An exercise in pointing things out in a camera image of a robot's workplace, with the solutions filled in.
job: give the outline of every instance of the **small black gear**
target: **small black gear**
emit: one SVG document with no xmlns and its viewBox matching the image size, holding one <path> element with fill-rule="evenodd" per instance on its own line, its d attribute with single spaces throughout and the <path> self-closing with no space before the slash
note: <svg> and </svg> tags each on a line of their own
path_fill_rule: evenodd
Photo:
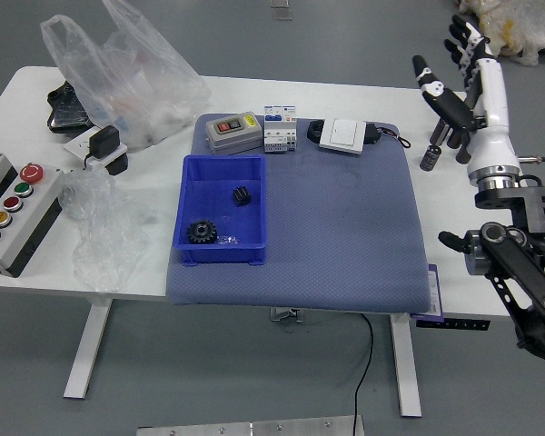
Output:
<svg viewBox="0 0 545 436">
<path fill-rule="evenodd" d="M 217 239 L 218 233 L 212 221 L 196 221 L 188 227 L 188 240 L 190 243 L 215 243 Z"/>
</svg>

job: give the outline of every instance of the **plastic bag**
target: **plastic bag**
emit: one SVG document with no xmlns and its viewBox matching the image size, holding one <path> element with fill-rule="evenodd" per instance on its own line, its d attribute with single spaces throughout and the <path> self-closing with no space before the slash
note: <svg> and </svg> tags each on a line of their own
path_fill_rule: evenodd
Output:
<svg viewBox="0 0 545 436">
<path fill-rule="evenodd" d="M 81 231 L 73 252 L 76 276 L 99 292 L 122 289 L 147 247 L 142 227 L 155 215 L 129 201 L 102 165 L 66 173 L 59 201 Z"/>
<path fill-rule="evenodd" d="M 460 11 L 479 17 L 495 55 L 538 63 L 539 50 L 545 49 L 545 0 L 461 0 Z"/>
<path fill-rule="evenodd" d="M 210 90 L 141 12 L 124 0 L 103 3 L 119 29 L 103 46 L 64 15 L 41 23 L 43 39 L 91 121 L 144 148 L 193 121 Z"/>
</svg>

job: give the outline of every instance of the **black power adapter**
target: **black power adapter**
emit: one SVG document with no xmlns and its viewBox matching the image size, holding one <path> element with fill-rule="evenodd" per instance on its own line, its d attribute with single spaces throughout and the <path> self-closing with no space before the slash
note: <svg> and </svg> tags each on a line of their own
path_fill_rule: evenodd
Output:
<svg viewBox="0 0 545 436">
<path fill-rule="evenodd" d="M 89 138 L 89 154 L 87 158 L 103 159 L 119 146 L 119 131 L 108 125 Z"/>
</svg>

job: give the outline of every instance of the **table leg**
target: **table leg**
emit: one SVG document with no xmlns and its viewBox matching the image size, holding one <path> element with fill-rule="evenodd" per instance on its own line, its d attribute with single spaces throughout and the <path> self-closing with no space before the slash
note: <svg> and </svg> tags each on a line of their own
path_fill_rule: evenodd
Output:
<svg viewBox="0 0 545 436">
<path fill-rule="evenodd" d="M 84 325 L 83 336 L 64 390 L 65 398 L 84 399 L 113 299 L 102 297 L 89 301 L 91 311 Z"/>
<path fill-rule="evenodd" d="M 393 339 L 393 358 L 398 378 L 400 415 L 421 418 L 420 394 L 414 364 L 414 351 L 411 347 L 410 315 L 396 313 L 390 315 L 391 337 Z"/>
</svg>

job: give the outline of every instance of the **push button control box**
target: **push button control box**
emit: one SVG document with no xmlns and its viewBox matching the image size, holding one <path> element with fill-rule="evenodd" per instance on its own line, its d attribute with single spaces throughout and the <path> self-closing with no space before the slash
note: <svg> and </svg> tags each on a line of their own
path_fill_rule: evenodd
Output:
<svg viewBox="0 0 545 436">
<path fill-rule="evenodd" d="M 209 121 L 206 134 L 213 154 L 237 154 L 263 145 L 263 128 L 252 112 Z"/>
<path fill-rule="evenodd" d="M 0 273 L 18 277 L 61 212 L 58 168 L 29 163 L 0 197 Z"/>
</svg>

